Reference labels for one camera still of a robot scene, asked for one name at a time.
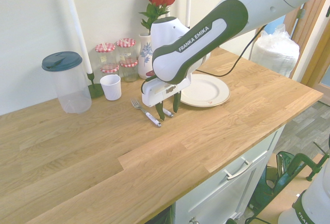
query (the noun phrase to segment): white plate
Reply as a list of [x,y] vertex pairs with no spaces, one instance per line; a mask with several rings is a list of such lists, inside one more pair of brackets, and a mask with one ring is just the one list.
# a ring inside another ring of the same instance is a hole
[[206,75],[192,74],[191,85],[182,90],[181,102],[195,107],[212,107],[226,102],[230,90],[222,80]]

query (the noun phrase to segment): red checkered jar lid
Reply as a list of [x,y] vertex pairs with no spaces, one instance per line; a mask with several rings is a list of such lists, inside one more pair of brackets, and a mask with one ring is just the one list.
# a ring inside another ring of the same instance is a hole
[[124,68],[132,68],[135,67],[138,64],[138,60],[136,60],[134,63],[125,63],[123,61],[120,61],[120,65]]
[[131,38],[123,38],[117,41],[117,46],[119,47],[133,47],[136,41]]
[[114,73],[119,70],[119,65],[104,65],[100,70],[103,73]]
[[98,53],[109,53],[111,51],[114,51],[114,49],[116,48],[116,46],[112,43],[106,42],[104,44],[105,44],[106,49],[104,49],[102,43],[100,43],[99,45],[97,45],[95,47],[95,51]]

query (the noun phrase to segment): blue jug lid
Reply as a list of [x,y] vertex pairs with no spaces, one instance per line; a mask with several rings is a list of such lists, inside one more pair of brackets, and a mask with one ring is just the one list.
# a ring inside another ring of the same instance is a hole
[[82,61],[82,57],[76,52],[58,52],[42,60],[42,69],[51,72],[64,71],[76,67]]

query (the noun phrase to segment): green gripper pad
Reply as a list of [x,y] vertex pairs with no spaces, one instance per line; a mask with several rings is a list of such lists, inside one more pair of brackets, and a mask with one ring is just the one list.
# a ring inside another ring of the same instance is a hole
[[180,101],[181,101],[181,91],[179,91],[174,95],[173,110],[175,113],[177,113],[177,111],[179,110]]
[[163,111],[163,101],[161,101],[160,103],[156,104],[156,110],[159,114],[159,117],[161,118],[161,120],[165,120],[165,114]]

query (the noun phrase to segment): white cup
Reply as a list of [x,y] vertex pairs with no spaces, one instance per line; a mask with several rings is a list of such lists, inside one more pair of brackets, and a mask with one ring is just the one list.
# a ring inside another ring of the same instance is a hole
[[116,74],[106,75],[101,78],[100,84],[107,100],[117,100],[122,95],[120,77]]

